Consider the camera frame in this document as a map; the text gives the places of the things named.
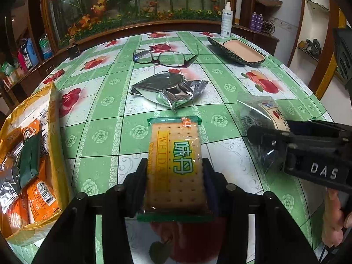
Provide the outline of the person's right hand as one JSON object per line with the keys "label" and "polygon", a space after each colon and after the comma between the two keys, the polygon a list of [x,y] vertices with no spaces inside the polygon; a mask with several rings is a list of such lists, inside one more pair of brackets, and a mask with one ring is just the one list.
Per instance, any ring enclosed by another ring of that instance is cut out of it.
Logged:
{"label": "person's right hand", "polygon": [[343,228],[351,228],[351,212],[345,214],[342,211],[335,189],[326,190],[324,205],[322,241],[329,248],[337,247],[343,242]]}

